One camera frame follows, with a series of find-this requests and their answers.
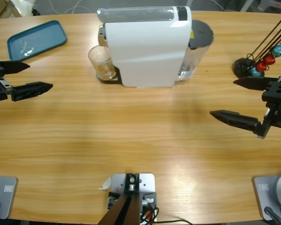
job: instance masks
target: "coffee machine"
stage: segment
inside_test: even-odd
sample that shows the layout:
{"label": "coffee machine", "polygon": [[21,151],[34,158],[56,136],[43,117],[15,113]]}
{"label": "coffee machine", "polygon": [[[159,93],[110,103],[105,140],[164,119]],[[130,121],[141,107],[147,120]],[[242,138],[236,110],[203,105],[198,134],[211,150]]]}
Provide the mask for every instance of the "coffee machine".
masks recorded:
{"label": "coffee machine", "polygon": [[100,8],[99,45],[107,46],[116,77],[127,87],[171,87],[191,33],[189,7]]}

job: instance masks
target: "blue tray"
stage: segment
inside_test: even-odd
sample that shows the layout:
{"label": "blue tray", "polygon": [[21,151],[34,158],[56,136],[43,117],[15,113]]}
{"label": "blue tray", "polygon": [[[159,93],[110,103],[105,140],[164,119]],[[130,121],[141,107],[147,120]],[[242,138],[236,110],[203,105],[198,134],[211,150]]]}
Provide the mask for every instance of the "blue tray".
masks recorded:
{"label": "blue tray", "polygon": [[7,41],[11,60],[25,60],[67,41],[60,23],[52,20],[11,36]]}

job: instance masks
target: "black cable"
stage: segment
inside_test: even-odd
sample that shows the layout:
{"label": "black cable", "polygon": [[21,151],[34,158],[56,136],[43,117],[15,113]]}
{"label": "black cable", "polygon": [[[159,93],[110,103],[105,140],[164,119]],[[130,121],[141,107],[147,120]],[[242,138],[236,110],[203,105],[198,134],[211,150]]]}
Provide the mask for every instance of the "black cable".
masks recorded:
{"label": "black cable", "polygon": [[224,7],[223,7],[223,8],[224,8],[224,10],[226,9],[226,7],[227,7],[227,6],[228,6],[228,4],[230,3],[230,1],[231,1],[231,0],[228,0],[228,1],[226,2],[226,4],[225,4],[225,5],[224,5]]}
{"label": "black cable", "polygon": [[187,221],[186,219],[177,219],[177,220],[169,220],[169,221],[150,221],[148,224],[169,224],[169,223],[176,223],[176,222],[185,222],[189,225],[193,225],[191,222]]}

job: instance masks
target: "wood grain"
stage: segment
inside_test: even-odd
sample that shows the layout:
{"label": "wood grain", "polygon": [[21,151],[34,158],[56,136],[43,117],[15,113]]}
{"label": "wood grain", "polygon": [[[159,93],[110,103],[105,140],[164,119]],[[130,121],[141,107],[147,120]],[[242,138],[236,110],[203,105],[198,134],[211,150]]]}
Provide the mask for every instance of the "wood grain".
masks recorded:
{"label": "wood grain", "polygon": [[[234,85],[232,63],[252,52],[281,15],[194,12],[215,41],[187,83],[136,89],[100,83],[87,53],[97,44],[96,15],[0,20],[0,60],[7,39],[50,20],[68,42],[26,60],[12,85],[43,81],[36,98],[0,102],[0,176],[19,179],[11,218],[61,223],[100,221],[113,173],[154,173],[159,219],[193,223],[260,219],[252,178],[281,174],[281,129],[265,140],[210,114],[227,109],[262,119],[261,92]],[[281,74],[281,58],[266,73]]]}

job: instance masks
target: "glass cup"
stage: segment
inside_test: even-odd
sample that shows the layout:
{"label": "glass cup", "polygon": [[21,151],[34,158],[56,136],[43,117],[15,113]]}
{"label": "glass cup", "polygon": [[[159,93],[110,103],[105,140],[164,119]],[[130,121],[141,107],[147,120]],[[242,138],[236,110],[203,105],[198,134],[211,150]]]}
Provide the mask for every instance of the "glass cup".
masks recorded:
{"label": "glass cup", "polygon": [[116,76],[108,47],[99,45],[93,47],[88,53],[88,58],[97,71],[99,79],[109,81]]}

